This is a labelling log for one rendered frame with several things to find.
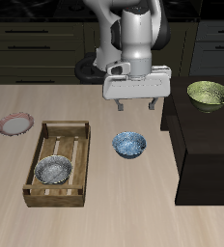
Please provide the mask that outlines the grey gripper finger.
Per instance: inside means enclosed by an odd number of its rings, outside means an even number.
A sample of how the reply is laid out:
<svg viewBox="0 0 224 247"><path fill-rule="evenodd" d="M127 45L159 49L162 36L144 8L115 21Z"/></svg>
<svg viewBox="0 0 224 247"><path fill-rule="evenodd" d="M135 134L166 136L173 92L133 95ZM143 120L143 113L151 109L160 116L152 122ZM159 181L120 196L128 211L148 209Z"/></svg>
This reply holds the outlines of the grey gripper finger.
<svg viewBox="0 0 224 247"><path fill-rule="evenodd" d="M158 101L158 97L154 97L153 100L149 103L149 110L154 110L154 106Z"/></svg>
<svg viewBox="0 0 224 247"><path fill-rule="evenodd" d="M118 105L118 111L124 111L124 105L118 99L114 99L114 100Z"/></svg>

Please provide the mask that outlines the blue bowl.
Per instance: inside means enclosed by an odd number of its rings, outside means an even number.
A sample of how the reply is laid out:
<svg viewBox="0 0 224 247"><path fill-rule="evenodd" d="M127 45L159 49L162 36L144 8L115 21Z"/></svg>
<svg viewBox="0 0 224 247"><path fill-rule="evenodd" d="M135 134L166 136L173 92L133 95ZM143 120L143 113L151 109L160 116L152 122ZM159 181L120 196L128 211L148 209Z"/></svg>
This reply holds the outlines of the blue bowl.
<svg viewBox="0 0 224 247"><path fill-rule="evenodd" d="M119 156L133 159L146 149L147 141L137 132L125 131L114 137L112 146Z"/></svg>

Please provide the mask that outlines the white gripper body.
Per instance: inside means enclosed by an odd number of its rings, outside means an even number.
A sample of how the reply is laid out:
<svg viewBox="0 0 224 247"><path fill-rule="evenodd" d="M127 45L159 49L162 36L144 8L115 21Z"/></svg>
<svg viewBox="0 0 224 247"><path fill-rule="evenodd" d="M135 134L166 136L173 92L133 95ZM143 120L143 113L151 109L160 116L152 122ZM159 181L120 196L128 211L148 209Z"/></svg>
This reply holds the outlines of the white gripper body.
<svg viewBox="0 0 224 247"><path fill-rule="evenodd" d="M106 75L103 84L105 99L166 97L170 95L172 71L166 66L152 66L145 77L131 80L127 75Z"/></svg>

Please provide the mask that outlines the dark kitchen cupboards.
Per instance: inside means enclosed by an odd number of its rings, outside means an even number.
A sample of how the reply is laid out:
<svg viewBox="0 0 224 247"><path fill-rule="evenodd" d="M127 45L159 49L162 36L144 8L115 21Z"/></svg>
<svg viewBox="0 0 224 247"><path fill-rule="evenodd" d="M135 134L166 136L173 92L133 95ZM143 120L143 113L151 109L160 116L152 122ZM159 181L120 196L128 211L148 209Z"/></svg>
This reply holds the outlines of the dark kitchen cupboards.
<svg viewBox="0 0 224 247"><path fill-rule="evenodd" d="M81 84L75 65L99 45L83 0L0 0L0 84Z"/></svg>

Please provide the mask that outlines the dark wooden cabinet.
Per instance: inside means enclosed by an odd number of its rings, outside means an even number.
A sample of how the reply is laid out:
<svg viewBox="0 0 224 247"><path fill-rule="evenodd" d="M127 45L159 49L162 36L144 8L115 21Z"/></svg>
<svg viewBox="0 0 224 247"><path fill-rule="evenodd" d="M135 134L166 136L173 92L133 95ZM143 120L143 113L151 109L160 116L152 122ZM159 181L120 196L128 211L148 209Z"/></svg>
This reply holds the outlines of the dark wooden cabinet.
<svg viewBox="0 0 224 247"><path fill-rule="evenodd" d="M224 86L224 77L171 79L164 98L160 129L170 134L177 163L177 206L224 206L224 106L202 113L190 102L187 87L196 81Z"/></svg>

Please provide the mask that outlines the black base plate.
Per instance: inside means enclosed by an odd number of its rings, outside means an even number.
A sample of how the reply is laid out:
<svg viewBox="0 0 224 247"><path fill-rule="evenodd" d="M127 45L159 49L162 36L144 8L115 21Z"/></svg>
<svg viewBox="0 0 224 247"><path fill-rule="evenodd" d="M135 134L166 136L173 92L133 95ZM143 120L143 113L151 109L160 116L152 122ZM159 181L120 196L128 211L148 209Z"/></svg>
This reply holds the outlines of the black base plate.
<svg viewBox="0 0 224 247"><path fill-rule="evenodd" d="M104 83L106 72L94 66L96 57L96 52L88 52L75 65L74 74L82 85L102 85Z"/></svg>

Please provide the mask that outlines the wooden slatted tray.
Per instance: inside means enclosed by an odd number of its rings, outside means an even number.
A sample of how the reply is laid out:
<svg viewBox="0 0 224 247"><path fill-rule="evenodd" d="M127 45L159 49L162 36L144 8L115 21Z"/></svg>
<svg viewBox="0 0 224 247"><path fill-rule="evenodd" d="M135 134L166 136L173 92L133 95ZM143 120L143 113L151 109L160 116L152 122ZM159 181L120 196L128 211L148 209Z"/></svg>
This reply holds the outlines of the wooden slatted tray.
<svg viewBox="0 0 224 247"><path fill-rule="evenodd" d="M91 127L88 121L43 121L25 184L28 207L83 207Z"/></svg>

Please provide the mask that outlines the black bowl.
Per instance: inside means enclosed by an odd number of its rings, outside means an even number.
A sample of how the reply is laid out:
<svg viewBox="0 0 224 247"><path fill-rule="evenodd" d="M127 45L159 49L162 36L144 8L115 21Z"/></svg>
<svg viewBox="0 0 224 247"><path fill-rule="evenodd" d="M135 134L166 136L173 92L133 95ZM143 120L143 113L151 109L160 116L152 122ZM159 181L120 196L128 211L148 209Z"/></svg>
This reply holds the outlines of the black bowl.
<svg viewBox="0 0 224 247"><path fill-rule="evenodd" d="M43 184L64 183L70 177L72 164L63 155L50 155L43 158L35 167L36 179Z"/></svg>

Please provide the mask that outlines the pink fluted dish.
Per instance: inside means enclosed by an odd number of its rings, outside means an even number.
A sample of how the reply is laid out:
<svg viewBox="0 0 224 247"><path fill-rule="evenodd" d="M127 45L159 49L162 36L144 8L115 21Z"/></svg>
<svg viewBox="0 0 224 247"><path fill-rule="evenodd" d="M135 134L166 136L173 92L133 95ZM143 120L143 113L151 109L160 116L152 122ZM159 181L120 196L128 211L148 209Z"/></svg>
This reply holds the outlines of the pink fluted dish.
<svg viewBox="0 0 224 247"><path fill-rule="evenodd" d="M24 134L34 122L34 118L28 113L12 113L0 120L0 134L10 137Z"/></svg>

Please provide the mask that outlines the green bowl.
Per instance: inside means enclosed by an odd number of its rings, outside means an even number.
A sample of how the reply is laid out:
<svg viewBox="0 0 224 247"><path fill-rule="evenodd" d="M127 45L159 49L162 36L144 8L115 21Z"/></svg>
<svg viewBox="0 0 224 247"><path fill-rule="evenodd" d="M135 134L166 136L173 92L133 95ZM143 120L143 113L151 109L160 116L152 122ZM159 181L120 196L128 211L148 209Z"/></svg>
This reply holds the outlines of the green bowl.
<svg viewBox="0 0 224 247"><path fill-rule="evenodd" d="M203 113L212 113L224 106L224 86L212 81L197 81L186 92L191 104Z"/></svg>

